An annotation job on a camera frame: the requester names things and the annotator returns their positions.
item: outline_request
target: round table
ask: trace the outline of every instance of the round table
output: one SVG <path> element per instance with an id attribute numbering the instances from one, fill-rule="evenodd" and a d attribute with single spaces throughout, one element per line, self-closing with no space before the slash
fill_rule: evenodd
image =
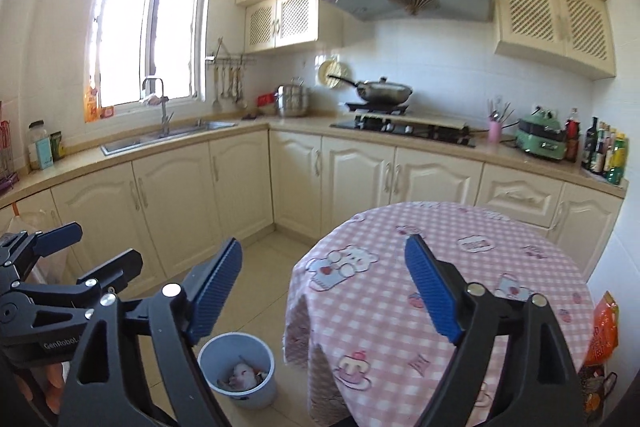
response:
<path id="1" fill-rule="evenodd" d="M 413 427 L 449 363 L 454 346 L 434 329 L 404 263 L 413 233 L 494 295 L 545 295 L 575 367 L 582 365 L 593 328 L 589 291 L 573 261 L 532 227 L 455 203 L 374 208 L 321 239 L 293 269 L 284 355 L 308 368 L 308 410 L 318 424 L 351 414 L 360 427 Z M 496 338 L 469 426 L 488 414 L 506 345 Z"/>

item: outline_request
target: kitchen sink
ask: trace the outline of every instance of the kitchen sink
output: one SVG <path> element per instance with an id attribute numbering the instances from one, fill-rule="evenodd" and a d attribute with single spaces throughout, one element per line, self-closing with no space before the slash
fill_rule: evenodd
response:
<path id="1" fill-rule="evenodd" d="M 229 122 L 203 122 L 201 124 L 171 129 L 167 134 L 163 134 L 160 131 L 153 131 L 147 134 L 141 134 L 139 136 L 122 138 L 121 140 L 116 140 L 105 145 L 100 145 L 100 149 L 102 149 L 102 153 L 105 156 L 110 156 L 119 152 L 137 149 L 138 147 L 142 147 L 144 145 L 151 145 L 154 143 L 164 142 L 181 136 L 189 136 L 190 134 L 196 134 L 205 131 L 226 129 L 228 127 L 234 127 L 236 125 L 238 124 Z"/>

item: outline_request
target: orange snack bag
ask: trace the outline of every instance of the orange snack bag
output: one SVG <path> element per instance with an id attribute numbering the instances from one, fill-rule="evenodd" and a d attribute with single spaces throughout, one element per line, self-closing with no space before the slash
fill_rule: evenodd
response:
<path id="1" fill-rule="evenodd" d="M 618 347 L 618 316 L 615 299 L 606 292 L 593 312 L 593 336 L 584 365 L 604 363 Z"/>

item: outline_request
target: pink checkered tablecloth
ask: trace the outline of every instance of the pink checkered tablecloth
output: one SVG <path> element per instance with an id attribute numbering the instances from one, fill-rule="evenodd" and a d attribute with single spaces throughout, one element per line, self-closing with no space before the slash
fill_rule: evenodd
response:
<path id="1" fill-rule="evenodd" d="M 293 269 L 286 362 L 308 368 L 308 410 L 322 427 L 351 414 L 360 427 L 413 427 L 454 346 L 431 324 L 404 263 L 408 235 L 494 295 L 544 294 L 576 367 L 591 338 L 593 304 L 577 267 L 531 227 L 455 203 L 398 203 L 356 214 Z M 485 420 L 506 352 L 496 339 L 468 425 Z"/>

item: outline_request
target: blue bucket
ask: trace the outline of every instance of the blue bucket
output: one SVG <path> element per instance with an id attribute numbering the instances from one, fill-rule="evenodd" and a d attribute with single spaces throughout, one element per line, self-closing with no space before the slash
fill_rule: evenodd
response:
<path id="1" fill-rule="evenodd" d="M 246 362 L 254 369 L 267 373 L 267 377 L 258 386 L 248 391 L 233 393 L 218 387 L 218 380 L 226 381 L 234 367 Z M 198 365 L 209 387 L 216 393 L 235 400 L 244 409 L 263 409 L 276 399 L 276 369 L 273 353 L 269 346 L 258 337 L 247 333 L 223 333 L 209 342 L 198 354 Z"/>

